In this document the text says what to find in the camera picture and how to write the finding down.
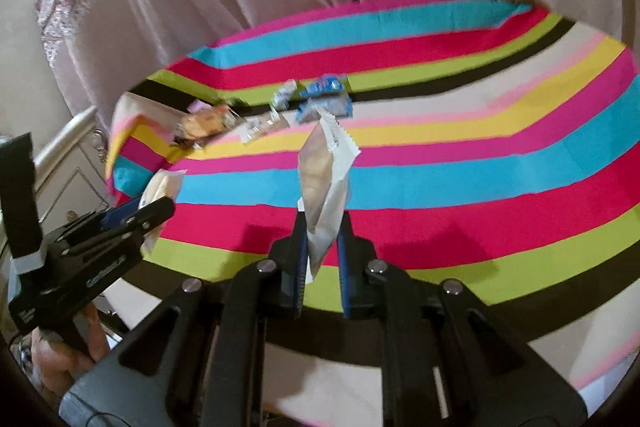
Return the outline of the person's left hand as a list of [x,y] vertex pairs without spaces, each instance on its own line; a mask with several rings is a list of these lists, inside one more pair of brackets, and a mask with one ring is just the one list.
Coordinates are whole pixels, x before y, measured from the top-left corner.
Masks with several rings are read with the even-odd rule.
[[90,371],[110,352],[96,306],[89,303],[80,316],[88,325],[88,355],[67,346],[62,341],[47,339],[40,329],[32,332],[34,373],[38,376],[41,394],[50,401],[62,398],[73,386],[75,374]]

